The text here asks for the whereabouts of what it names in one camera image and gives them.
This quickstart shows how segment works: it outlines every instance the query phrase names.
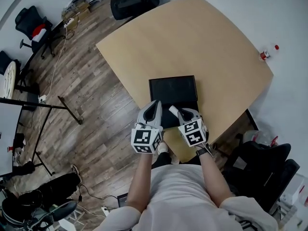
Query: white t-shirt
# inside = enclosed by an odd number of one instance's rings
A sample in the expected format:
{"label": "white t-shirt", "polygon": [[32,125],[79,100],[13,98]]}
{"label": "white t-shirt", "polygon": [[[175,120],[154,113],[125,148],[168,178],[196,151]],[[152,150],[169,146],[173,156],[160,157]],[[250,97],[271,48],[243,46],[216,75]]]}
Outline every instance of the white t-shirt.
{"label": "white t-shirt", "polygon": [[206,192],[198,165],[166,165],[152,170],[151,196],[141,214],[126,206],[112,210],[94,231],[277,231],[276,220],[254,198],[231,197],[219,208]]}

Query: sneaker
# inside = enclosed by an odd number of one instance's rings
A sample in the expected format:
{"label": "sneaker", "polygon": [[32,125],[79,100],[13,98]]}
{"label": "sneaker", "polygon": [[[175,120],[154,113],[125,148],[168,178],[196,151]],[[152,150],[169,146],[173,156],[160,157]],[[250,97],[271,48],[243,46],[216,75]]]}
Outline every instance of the sneaker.
{"label": "sneaker", "polygon": [[80,179],[80,183],[81,183],[81,182],[82,182],[82,178],[81,178],[81,176],[80,176],[80,173],[79,173],[78,168],[77,168],[74,164],[71,164],[71,169],[72,169],[72,172],[73,172],[73,173],[75,173],[75,174],[78,175],[78,177],[79,177],[79,179]]}
{"label": "sneaker", "polygon": [[161,142],[159,145],[158,145],[158,155],[163,153],[163,152],[169,152],[169,148],[168,148],[168,145],[165,143],[165,142]]}

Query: plastic bottle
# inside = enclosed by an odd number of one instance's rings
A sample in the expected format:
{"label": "plastic bottle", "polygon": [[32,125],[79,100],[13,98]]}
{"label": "plastic bottle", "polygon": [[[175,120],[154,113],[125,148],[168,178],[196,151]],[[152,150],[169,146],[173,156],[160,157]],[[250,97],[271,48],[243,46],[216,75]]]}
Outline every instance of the plastic bottle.
{"label": "plastic bottle", "polygon": [[278,54],[279,46],[278,44],[271,44],[265,49],[263,52],[260,53],[259,59],[261,61],[266,61],[267,59],[273,57],[274,55]]}

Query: wooden floor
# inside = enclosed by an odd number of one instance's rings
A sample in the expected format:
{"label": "wooden floor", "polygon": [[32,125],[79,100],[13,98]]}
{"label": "wooden floor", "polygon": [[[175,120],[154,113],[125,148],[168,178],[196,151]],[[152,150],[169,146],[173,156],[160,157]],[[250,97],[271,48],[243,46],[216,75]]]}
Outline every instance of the wooden floor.
{"label": "wooden floor", "polygon": [[[49,177],[43,167],[38,167],[31,175],[14,177],[11,188],[14,183],[19,193],[33,190],[69,172],[71,164],[79,168],[83,184],[97,197],[118,196],[128,191],[139,157],[130,146],[130,132],[139,108],[95,46],[125,21],[116,21],[112,17],[110,0],[94,7],[91,15],[79,23],[75,35],[67,40],[47,98],[48,104],[60,105],[57,96],[64,97],[73,112],[82,118],[83,125],[78,125],[65,110],[52,111],[38,151],[55,175]],[[34,74],[30,82],[39,83],[41,95],[47,95],[50,90],[54,65],[63,43],[61,41],[55,47],[55,58],[46,54],[45,60],[42,60],[38,54],[31,62]],[[15,91],[13,98],[24,100],[25,93]],[[41,123],[47,111],[47,108],[41,109]],[[33,115],[31,128],[18,128],[27,140],[25,152],[20,158],[22,164],[32,155],[39,134],[39,114],[40,109],[34,113],[22,113],[21,122],[27,127],[31,127]],[[217,141],[219,149],[230,154],[237,143],[235,135],[248,129],[252,126],[243,114]],[[217,152],[215,158],[221,168],[226,158]],[[113,198],[97,200],[88,196],[84,188],[81,188],[81,193],[83,200],[79,204],[97,215],[103,214],[102,205],[117,207]],[[72,197],[77,199],[78,195],[75,193]],[[87,223],[85,230],[92,230],[103,217],[86,214],[83,219]]]}

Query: red cloth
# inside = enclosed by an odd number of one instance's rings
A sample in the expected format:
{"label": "red cloth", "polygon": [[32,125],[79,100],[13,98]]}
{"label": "red cloth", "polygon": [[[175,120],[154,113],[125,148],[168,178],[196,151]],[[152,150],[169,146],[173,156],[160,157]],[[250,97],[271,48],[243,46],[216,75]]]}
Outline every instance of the red cloth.
{"label": "red cloth", "polygon": [[45,24],[41,24],[41,25],[39,25],[39,26],[37,26],[35,29],[34,29],[34,31],[33,31],[33,33],[32,33],[32,37],[34,38],[36,35],[38,35],[39,33],[40,33],[40,31],[43,29],[43,28],[45,28]]}

